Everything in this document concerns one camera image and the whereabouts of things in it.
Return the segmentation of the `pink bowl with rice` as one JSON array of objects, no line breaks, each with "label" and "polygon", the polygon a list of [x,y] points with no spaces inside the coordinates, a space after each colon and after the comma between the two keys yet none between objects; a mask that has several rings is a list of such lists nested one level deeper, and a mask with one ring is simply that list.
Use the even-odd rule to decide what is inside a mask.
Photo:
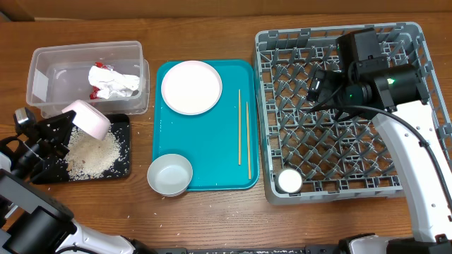
[{"label": "pink bowl with rice", "polygon": [[62,109],[63,113],[74,111],[73,124],[82,131],[98,140],[104,140],[111,123],[109,119],[96,108],[83,100],[76,100]]}]

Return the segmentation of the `white cup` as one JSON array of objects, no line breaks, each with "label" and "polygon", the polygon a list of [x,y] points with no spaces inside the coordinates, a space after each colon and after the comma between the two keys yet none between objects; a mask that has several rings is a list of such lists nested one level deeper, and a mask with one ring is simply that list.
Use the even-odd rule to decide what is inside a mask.
[{"label": "white cup", "polygon": [[298,193],[302,189],[302,175],[295,169],[286,168],[277,173],[276,186],[284,193]]}]

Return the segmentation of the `white napkin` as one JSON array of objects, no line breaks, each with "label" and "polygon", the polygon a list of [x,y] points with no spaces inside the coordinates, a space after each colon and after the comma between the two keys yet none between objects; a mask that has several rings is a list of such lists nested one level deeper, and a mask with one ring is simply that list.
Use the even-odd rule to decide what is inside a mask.
[{"label": "white napkin", "polygon": [[111,70],[112,74],[112,96],[113,97],[131,97],[138,90],[140,78],[136,75],[120,74]]}]

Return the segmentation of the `red foil wrapper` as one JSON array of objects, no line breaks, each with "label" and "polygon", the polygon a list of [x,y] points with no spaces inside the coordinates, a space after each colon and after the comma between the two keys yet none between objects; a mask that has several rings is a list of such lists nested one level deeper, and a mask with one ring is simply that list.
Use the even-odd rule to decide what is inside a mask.
[{"label": "red foil wrapper", "polygon": [[111,69],[102,62],[95,62],[88,74],[88,82],[93,87],[91,99],[109,99],[112,96]]}]

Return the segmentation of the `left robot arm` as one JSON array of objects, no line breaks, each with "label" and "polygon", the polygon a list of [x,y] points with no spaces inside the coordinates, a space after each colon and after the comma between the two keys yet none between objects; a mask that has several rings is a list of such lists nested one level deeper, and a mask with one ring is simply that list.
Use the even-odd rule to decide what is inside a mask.
[{"label": "left robot arm", "polygon": [[46,157],[64,157],[64,139],[81,113],[70,110],[36,121],[27,108],[14,115],[16,134],[1,140],[1,223],[15,208],[23,213],[1,230],[2,253],[154,253],[136,239],[111,236],[80,225],[67,206],[26,183]]}]

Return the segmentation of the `grey-white bowl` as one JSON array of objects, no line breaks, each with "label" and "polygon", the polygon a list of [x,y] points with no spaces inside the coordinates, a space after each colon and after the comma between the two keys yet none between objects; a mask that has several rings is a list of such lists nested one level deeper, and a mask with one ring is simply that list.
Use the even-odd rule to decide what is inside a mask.
[{"label": "grey-white bowl", "polygon": [[148,185],[160,195],[174,197],[188,188],[193,168],[190,161],[178,154],[167,154],[153,160],[148,168]]}]

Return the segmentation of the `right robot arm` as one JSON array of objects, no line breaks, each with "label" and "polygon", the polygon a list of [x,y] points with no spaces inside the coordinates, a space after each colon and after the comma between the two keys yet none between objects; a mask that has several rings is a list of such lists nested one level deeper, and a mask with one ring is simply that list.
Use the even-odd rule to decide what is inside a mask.
[{"label": "right robot arm", "polygon": [[341,72],[315,72],[312,111],[337,110],[335,120],[370,120],[395,165],[410,211],[412,236],[374,233],[340,240],[337,253],[450,253],[451,169],[434,129],[429,92],[409,63],[390,66],[373,28],[336,39]]}]

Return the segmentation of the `pink round plate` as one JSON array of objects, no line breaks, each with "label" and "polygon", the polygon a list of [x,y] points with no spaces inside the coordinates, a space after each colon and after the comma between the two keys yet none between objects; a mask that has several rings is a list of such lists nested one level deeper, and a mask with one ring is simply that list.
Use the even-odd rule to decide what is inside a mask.
[{"label": "pink round plate", "polygon": [[173,111],[188,116],[199,115],[212,109],[219,101],[222,79],[204,61],[183,61],[166,72],[161,94]]}]

